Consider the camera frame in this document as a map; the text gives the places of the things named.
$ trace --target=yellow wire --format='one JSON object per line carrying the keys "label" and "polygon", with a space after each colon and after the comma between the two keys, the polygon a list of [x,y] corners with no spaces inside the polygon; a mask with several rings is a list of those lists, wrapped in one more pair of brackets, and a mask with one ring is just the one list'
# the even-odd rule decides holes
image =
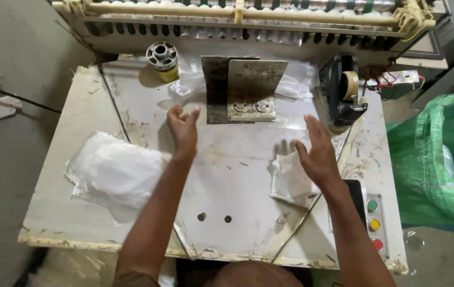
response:
{"label": "yellow wire", "polygon": [[[427,11],[427,10],[422,10],[422,9],[417,9],[417,8],[408,8],[408,9],[415,9],[415,10],[421,10],[422,12],[426,12],[431,18],[430,19],[426,19],[426,21],[431,21],[434,16],[433,14],[431,14],[430,11]],[[408,42],[409,40],[415,38],[416,35],[418,35],[424,28],[426,27],[426,24],[424,23],[424,25],[422,26],[422,28],[420,28],[420,30],[418,30],[415,35],[411,36],[409,39],[407,40],[401,40],[401,42]]]}

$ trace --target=spool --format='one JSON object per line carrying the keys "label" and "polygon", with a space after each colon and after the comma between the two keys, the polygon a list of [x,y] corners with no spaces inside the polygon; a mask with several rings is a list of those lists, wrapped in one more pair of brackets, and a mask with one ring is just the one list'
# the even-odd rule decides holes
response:
{"label": "spool", "polygon": [[146,57],[158,78],[170,83],[178,79],[178,51],[169,42],[156,42],[147,49]]}

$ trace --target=green button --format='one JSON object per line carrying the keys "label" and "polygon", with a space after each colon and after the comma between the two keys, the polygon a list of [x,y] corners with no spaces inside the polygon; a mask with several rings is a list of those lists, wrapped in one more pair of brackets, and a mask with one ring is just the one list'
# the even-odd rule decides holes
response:
{"label": "green button", "polygon": [[377,202],[374,200],[369,200],[369,202],[367,202],[367,209],[369,210],[369,212],[375,212],[377,209]]}

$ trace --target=concrete floor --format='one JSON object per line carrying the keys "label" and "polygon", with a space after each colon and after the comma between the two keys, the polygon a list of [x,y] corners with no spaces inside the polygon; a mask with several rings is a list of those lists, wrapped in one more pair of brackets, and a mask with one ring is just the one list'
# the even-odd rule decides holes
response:
{"label": "concrete floor", "polygon": [[[418,111],[410,99],[383,103],[385,121],[404,121]],[[16,243],[33,188],[57,123],[53,114],[44,121],[16,114],[0,121],[0,285],[12,285],[25,267],[31,249]],[[431,228],[412,228],[416,234],[406,245],[410,273],[395,276],[400,286],[454,285],[454,233]],[[318,286],[341,282],[338,271],[315,270]]]}

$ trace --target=hand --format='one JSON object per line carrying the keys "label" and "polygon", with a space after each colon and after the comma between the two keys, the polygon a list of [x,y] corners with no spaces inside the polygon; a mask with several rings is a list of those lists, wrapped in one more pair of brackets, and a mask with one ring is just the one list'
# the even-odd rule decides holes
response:
{"label": "hand", "polygon": [[304,116],[309,131],[312,148],[307,153],[307,148],[299,140],[293,140],[298,155],[300,156],[301,166],[312,179],[312,181],[322,190],[330,183],[340,180],[339,168],[335,158],[330,135],[323,125],[312,115]]}
{"label": "hand", "polygon": [[167,111],[167,125],[174,138],[175,155],[195,157],[197,154],[197,122],[200,106],[195,106],[191,114],[182,114],[183,108],[178,105]]}

